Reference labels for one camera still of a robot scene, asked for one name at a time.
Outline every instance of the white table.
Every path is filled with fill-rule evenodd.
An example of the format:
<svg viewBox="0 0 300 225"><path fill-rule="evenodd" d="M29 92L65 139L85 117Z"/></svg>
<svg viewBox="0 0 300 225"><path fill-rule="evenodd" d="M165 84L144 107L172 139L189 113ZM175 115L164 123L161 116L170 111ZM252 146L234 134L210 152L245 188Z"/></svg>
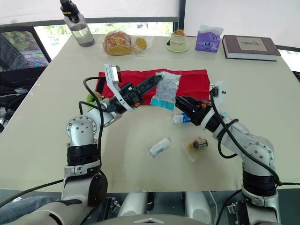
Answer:
<svg viewBox="0 0 300 225"><path fill-rule="evenodd" d="M68 136L66 123L79 115L85 100L84 78L97 76L103 63L122 70L207 69L211 83L225 81L228 98L223 111L275 148L275 166L282 181L300 181L300 84L282 59L278 62L228 60L218 53L195 51L195 38L183 53L167 50L167 37L155 37L138 55L109 56L100 49L80 47L71 37L27 95L0 135L0 188L27 189L62 179ZM103 171L109 192L236 190L242 181L241 160L223 159L209 131L193 124L173 126L171 111L141 106L104 129ZM181 149L183 141L201 135L209 147L195 163ZM146 150L164 137L172 145L152 158ZM61 191L61 184L45 188Z"/></svg>

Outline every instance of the bottle cap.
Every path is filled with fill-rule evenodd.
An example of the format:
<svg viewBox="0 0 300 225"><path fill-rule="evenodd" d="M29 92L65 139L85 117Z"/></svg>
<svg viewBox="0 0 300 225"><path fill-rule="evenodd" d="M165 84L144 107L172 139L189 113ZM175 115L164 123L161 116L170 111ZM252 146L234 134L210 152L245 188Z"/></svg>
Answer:
<svg viewBox="0 0 300 225"><path fill-rule="evenodd" d="M63 15L71 17L79 13L77 6L70 0L60 0Z"/></svg>

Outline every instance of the brown book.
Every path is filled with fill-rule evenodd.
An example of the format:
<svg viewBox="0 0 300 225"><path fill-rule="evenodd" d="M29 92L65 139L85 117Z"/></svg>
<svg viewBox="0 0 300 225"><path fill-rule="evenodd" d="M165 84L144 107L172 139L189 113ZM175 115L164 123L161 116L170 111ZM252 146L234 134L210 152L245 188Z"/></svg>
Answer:
<svg viewBox="0 0 300 225"><path fill-rule="evenodd" d="M277 61L280 53L269 37L224 35L227 59Z"/></svg>

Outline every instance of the red cloth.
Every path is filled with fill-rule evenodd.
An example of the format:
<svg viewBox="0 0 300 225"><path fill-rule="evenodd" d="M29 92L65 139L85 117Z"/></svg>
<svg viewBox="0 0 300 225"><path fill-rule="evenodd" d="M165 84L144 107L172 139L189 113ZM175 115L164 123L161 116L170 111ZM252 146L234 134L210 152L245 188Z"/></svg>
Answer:
<svg viewBox="0 0 300 225"><path fill-rule="evenodd" d="M177 96L191 96L197 100L209 101L210 80L205 69L190 71L171 71L168 69L156 69L148 71L125 70L121 71L122 83L119 83L119 87L122 87L128 82L131 82L134 86L137 86L147 77L155 76L155 73L160 71L166 71L171 74L181 75L179 88L176 93ZM105 73L100 72L99 76L105 77ZM156 88L153 88L145 95L143 95L143 98L145 100L144 105L150 105L151 98L155 95L155 93ZM104 95L105 98L111 98L112 96L114 96L112 91L107 87L106 82L104 84L103 90L101 91L101 94Z"/></svg>

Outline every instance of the small package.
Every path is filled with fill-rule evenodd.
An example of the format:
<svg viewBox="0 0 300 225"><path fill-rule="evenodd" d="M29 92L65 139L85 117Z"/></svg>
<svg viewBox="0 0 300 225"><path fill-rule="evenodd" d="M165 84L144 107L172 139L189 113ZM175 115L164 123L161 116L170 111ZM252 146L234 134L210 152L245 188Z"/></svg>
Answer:
<svg viewBox="0 0 300 225"><path fill-rule="evenodd" d="M204 150L207 146L208 144L206 139L197 137L192 141L183 143L182 148L185 153L187 153L188 158L192 162L195 162L198 159L201 151Z"/></svg>
<svg viewBox="0 0 300 225"><path fill-rule="evenodd" d="M152 97L150 104L174 111L181 75L170 74L166 71L156 72L156 75L161 75L162 79L156 86L156 94Z"/></svg>
<svg viewBox="0 0 300 225"><path fill-rule="evenodd" d="M130 36L123 31L114 30L106 35L102 48L109 55L129 55L149 48L152 40L153 37Z"/></svg>
<svg viewBox="0 0 300 225"><path fill-rule="evenodd" d="M221 42L220 35L222 32L223 28L221 27L201 25L197 35L195 50L216 53Z"/></svg>

